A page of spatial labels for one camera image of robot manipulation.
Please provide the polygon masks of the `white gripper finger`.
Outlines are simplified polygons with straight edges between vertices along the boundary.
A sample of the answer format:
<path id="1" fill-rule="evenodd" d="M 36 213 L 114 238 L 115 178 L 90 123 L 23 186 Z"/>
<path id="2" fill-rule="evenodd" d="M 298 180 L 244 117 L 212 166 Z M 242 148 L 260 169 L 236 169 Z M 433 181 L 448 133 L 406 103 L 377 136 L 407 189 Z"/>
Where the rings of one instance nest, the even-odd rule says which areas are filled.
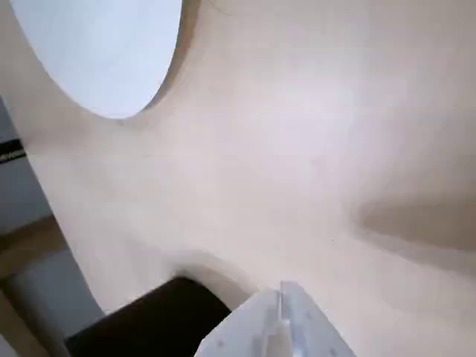
<path id="1" fill-rule="evenodd" d="M 280 293 L 265 289 L 252 295 L 202 339 L 196 356 L 266 356 L 276 332 Z"/>
<path id="2" fill-rule="evenodd" d="M 280 284 L 280 318 L 289 329 L 293 356 L 353 356 L 354 352 L 302 286 Z"/>

